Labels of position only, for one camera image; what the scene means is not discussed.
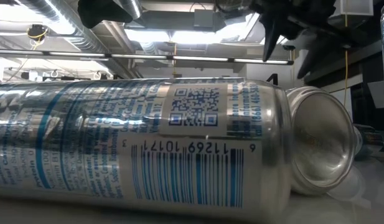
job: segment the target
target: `blue stripe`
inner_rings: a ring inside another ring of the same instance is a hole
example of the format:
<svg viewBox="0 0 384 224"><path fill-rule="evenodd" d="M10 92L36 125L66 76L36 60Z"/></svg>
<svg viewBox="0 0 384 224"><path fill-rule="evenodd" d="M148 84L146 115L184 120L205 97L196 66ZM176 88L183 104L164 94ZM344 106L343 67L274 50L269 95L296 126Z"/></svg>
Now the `blue stripe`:
<svg viewBox="0 0 384 224"><path fill-rule="evenodd" d="M152 166L153 166L153 161L154 161L154 152L152 152ZM154 187L154 196L156 197L156 200L159 200L159 197L157 196L157 191L156 191L156 179L154 178L154 168L152 168L152 171L153 171L153 187Z"/></svg>
<svg viewBox="0 0 384 224"><path fill-rule="evenodd" d="M217 206L219 206L219 155L217 155Z"/></svg>
<svg viewBox="0 0 384 224"><path fill-rule="evenodd" d="M243 188L244 188L244 151L243 153L241 154L241 168L242 168L242 171L241 171L241 195L240 195L240 205L241 205L241 208L243 208Z"/></svg>
<svg viewBox="0 0 384 224"><path fill-rule="evenodd" d="M230 150L230 206L235 206L236 197L236 149Z"/></svg>
<svg viewBox="0 0 384 224"><path fill-rule="evenodd" d="M144 152L141 149L141 159L142 159L142 178L143 178L143 189L144 189L144 195L146 199L150 200L150 195L149 195L149 189L148 189L148 180L146 178L146 152Z"/></svg>
<svg viewBox="0 0 384 224"><path fill-rule="evenodd" d="M221 192L222 192L222 197L221 197L221 206L223 206L223 155L221 156Z"/></svg>
<svg viewBox="0 0 384 224"><path fill-rule="evenodd" d="M185 197L184 197L184 177L183 177L183 171L182 171L182 153L179 154L179 175L180 175L180 196L182 199L182 203L185 203Z"/></svg>
<svg viewBox="0 0 384 224"><path fill-rule="evenodd" d="M184 172L184 187L185 187L185 199L186 199L186 203L192 203L192 201L190 200L190 198L188 198L188 192L190 192L190 187L189 187L189 180L187 179L187 170L188 170L188 164L187 164L187 157L186 157L186 149L184 150L184 157L183 157L183 163L184 163L184 167L183 167L183 172Z"/></svg>
<svg viewBox="0 0 384 224"><path fill-rule="evenodd" d="M171 169L171 190L172 190L172 198L174 202L178 202L177 194L176 194L176 183L175 183L175 165L174 165L174 153L169 154L169 167Z"/></svg>
<svg viewBox="0 0 384 224"><path fill-rule="evenodd" d="M77 82L73 82L73 83L67 84L62 90L60 90L56 94L56 96L48 104L48 107L45 110L44 115L42 116L42 119L41 119L41 122L40 122L40 126L38 127L37 140L36 140L36 143L35 143L35 162L37 164L38 175L40 176L41 183L42 183L42 185L44 186L45 189L50 189L50 185L49 185L49 183L47 181L47 178L46 178L45 172L44 172L44 167L42 165L42 152L44 150L42 148L42 143L44 141L45 130L46 130L46 127L47 127L47 124L48 124L49 116L50 116L50 113L52 112L52 110L54 109L56 103L60 99L60 97L62 97L62 95L70 87L74 86L74 84L76 84L76 83Z"/></svg>
<svg viewBox="0 0 384 224"><path fill-rule="evenodd" d="M239 155L239 207L241 208L241 188L243 186L243 183L241 182L241 175L243 173L243 165L241 164L241 155L243 154L243 151L240 150L240 155Z"/></svg>
<svg viewBox="0 0 384 224"><path fill-rule="evenodd" d="M164 192L162 189L162 178L161 178L161 152L157 153L157 173L158 173L158 181L159 181L159 190L160 190L160 199L165 201Z"/></svg>
<svg viewBox="0 0 384 224"><path fill-rule="evenodd" d="M187 175L188 175L188 180L189 180L189 201L191 203L194 203L194 193L193 193L193 187L192 187L192 156L190 154L187 155Z"/></svg>
<svg viewBox="0 0 384 224"><path fill-rule="evenodd" d="M166 188L166 197L167 197L167 201L170 202L171 198L169 196L169 190L168 190L169 184L168 184L168 179L167 179L167 159L166 159L165 153L162 154L162 160L164 162L163 171L164 171L164 186Z"/></svg>
<svg viewBox="0 0 384 224"><path fill-rule="evenodd" d="M225 206L228 206L228 155L225 156Z"/></svg>
<svg viewBox="0 0 384 224"><path fill-rule="evenodd" d="M208 205L208 198L207 198L207 155L204 155L204 199L205 204Z"/></svg>
<svg viewBox="0 0 384 224"><path fill-rule="evenodd" d="M78 96L73 100L73 103L72 105L70 106L70 109L68 110L68 113L66 115L66 118L65 118L65 122L64 122L64 125L63 125L63 130L62 130L62 136L60 137L60 148L59 148L59 151L60 151L60 171L62 172L62 177L63 177L63 181L65 182L65 185L66 185L66 188L67 190L71 190L70 189L70 186L68 185L67 183L67 179L66 179L66 175L65 175L65 168L64 168L64 164L63 164L63 141L65 140L65 133L67 132L67 124L68 124L68 119L70 118L70 115L74 115L72 114L72 111L73 111L73 108L75 106L75 103L78 103L78 99L80 98L80 96L82 96L82 93L88 88L90 87L92 84L94 83L91 83L89 85L87 85L79 94Z"/></svg>
<svg viewBox="0 0 384 224"><path fill-rule="evenodd" d="M135 162L134 162L134 157L135 157L134 147L132 146L131 147L132 178L133 178L133 181L134 181L134 188L135 188L136 198L139 198L138 190L136 188L136 181L135 181Z"/></svg>
<svg viewBox="0 0 384 224"><path fill-rule="evenodd" d="M177 168L177 163L178 163L178 156L177 156L177 153L174 153L174 174L175 174L175 192L177 194L177 201L180 202L180 198L179 198L179 186L178 186L178 168Z"/></svg>
<svg viewBox="0 0 384 224"><path fill-rule="evenodd" d="M213 195L211 193L211 168L212 168L212 163L211 163L211 155L208 155L208 196L210 198L210 205L212 204L211 196Z"/></svg>
<svg viewBox="0 0 384 224"><path fill-rule="evenodd" d="M152 188L152 178L150 175L150 152L148 151L148 175L149 175L149 188L150 188L150 193L152 195L152 199L154 199L154 194L153 194L153 188Z"/></svg>
<svg viewBox="0 0 384 224"><path fill-rule="evenodd" d="M199 205L203 204L202 203L202 171L201 171L201 155L197 154L196 155L196 188L197 188L197 203Z"/></svg>
<svg viewBox="0 0 384 224"><path fill-rule="evenodd" d="M135 146L135 161L138 161L138 147ZM136 167L136 184L138 185L138 192L139 192L139 197L142 198L142 190L141 186L139 184L139 172L138 172L138 167Z"/></svg>
<svg viewBox="0 0 384 224"><path fill-rule="evenodd" d="M135 161L135 182L136 182L136 190L138 191L138 197L142 199L142 192L139 186L139 178L138 178L138 147L134 147L134 161Z"/></svg>

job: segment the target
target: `pipe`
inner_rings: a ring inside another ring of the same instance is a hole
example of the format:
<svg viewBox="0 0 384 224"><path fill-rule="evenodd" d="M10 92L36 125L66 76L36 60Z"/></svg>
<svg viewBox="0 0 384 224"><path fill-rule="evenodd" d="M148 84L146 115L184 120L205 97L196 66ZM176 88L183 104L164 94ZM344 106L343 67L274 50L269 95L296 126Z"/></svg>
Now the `pipe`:
<svg viewBox="0 0 384 224"><path fill-rule="evenodd" d="M66 38L74 47L82 52L108 53L109 50L100 42L98 37L83 26L78 14L63 0L16 0L17 3L28 7L36 14L45 16L49 21L49 27L59 34L72 34L83 38ZM109 58L109 61L99 62L109 68L113 73L125 77L131 74L117 61Z"/></svg>
<svg viewBox="0 0 384 224"><path fill-rule="evenodd" d="M142 15L142 6L138 0L115 0L133 19L137 19Z"/></svg>
<svg viewBox="0 0 384 224"><path fill-rule="evenodd" d="M112 26L107 21L103 21L103 24L105 27L109 30L110 34L116 39L117 43L120 44L120 46L123 48L125 52L129 52L128 47L124 43L124 41L121 40L121 38L118 36L118 33L113 30ZM129 71L133 77L138 78L133 72Z"/></svg>

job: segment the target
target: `yellow cable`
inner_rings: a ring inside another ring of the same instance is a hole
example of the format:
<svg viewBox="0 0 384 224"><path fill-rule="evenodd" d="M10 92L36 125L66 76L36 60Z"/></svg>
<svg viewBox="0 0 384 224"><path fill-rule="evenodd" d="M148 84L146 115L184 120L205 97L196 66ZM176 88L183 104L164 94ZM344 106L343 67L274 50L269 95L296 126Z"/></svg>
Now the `yellow cable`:
<svg viewBox="0 0 384 224"><path fill-rule="evenodd" d="M293 50L293 62L296 60L296 49ZM295 63L293 63L293 88L296 87L294 82L295 82L295 79L296 79L296 70L295 70L295 66L294 66Z"/></svg>
<svg viewBox="0 0 384 224"><path fill-rule="evenodd" d="M41 37L38 38L38 42L33 46L33 48L31 48L31 50L35 50L40 45ZM13 74L8 80L6 80L6 82L11 81L11 79L17 75L17 73L23 68L23 66L26 64L28 60L29 58L26 58L26 60L22 63L22 65L16 70L15 74Z"/></svg>
<svg viewBox="0 0 384 224"><path fill-rule="evenodd" d="M174 44L174 55L177 54L177 44L175 43ZM177 72L175 71L175 64L177 63L177 61L174 60L174 71L173 71L173 75L175 75Z"/></svg>
<svg viewBox="0 0 384 224"><path fill-rule="evenodd" d="M46 29L45 32L44 32L43 34L40 34L40 35L37 35L37 36L30 36L30 35L28 34L28 36L29 36L30 38L39 38L39 37L42 37L43 35L45 35L47 32L48 32L48 29Z"/></svg>
<svg viewBox="0 0 384 224"><path fill-rule="evenodd" d="M348 27L348 0L346 0L345 10L345 27ZM344 88L344 106L347 103L347 88L348 88L348 50L345 50L345 88Z"/></svg>

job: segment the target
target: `electrical wire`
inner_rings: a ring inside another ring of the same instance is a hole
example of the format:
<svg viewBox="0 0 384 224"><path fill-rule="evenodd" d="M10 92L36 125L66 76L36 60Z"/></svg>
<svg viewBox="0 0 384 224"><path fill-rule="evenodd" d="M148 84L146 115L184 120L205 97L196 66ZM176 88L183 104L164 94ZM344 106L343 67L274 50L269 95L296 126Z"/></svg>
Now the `electrical wire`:
<svg viewBox="0 0 384 224"><path fill-rule="evenodd" d="M27 29L27 35L30 37L30 38L41 38L43 35L45 35L47 32L48 32L48 30L49 30L49 28L47 28L46 30L45 30L45 32L43 32L42 34L40 34L40 35L37 35L37 36L30 36L29 35L29 30L30 29Z"/></svg>
<svg viewBox="0 0 384 224"><path fill-rule="evenodd" d="M295 60L296 60L296 49L293 49L293 62L295 62ZM293 63L293 88L296 87L295 81L296 81L296 65L295 63Z"/></svg>
<svg viewBox="0 0 384 224"><path fill-rule="evenodd" d="M40 40L41 40L41 37L42 36L40 36L39 38L38 38L38 43L37 44L35 44L35 45L33 45L33 47L31 48L31 50L35 50L40 44ZM27 58L23 63L22 63L22 65L16 70L16 72L10 77L10 78L8 78L8 80L6 80L5 82L9 82L9 81L11 81L11 79L13 78L13 77L15 77L16 75L17 75L17 73L19 73L19 71L23 68L23 66L26 64L26 62L29 60L29 58Z"/></svg>
<svg viewBox="0 0 384 224"><path fill-rule="evenodd" d="M192 11L192 8L193 8L193 6L194 6L196 3L199 4L199 5L201 5L205 10L207 10L203 4L201 4L201 3L199 3L199 2L193 2L193 4L190 6L189 12Z"/></svg>
<svg viewBox="0 0 384 224"><path fill-rule="evenodd" d="M346 0L345 10L345 27L348 27L348 0ZM347 88L348 88L348 50L345 50L345 88L344 88L344 107L347 103Z"/></svg>
<svg viewBox="0 0 384 224"><path fill-rule="evenodd" d="M174 55L176 55L176 54L177 54L177 43L174 44ZM172 72L172 74L175 75L177 73L175 70L175 65L176 65L177 61L174 60L173 62L174 62L174 71Z"/></svg>

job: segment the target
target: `barcode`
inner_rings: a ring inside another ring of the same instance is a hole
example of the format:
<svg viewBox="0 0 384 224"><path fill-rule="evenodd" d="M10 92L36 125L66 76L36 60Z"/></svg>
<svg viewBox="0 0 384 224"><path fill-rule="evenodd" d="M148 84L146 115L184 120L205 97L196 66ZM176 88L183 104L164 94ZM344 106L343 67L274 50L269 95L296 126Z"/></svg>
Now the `barcode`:
<svg viewBox="0 0 384 224"><path fill-rule="evenodd" d="M147 151L131 147L137 199L243 207L244 150L226 154Z"/></svg>

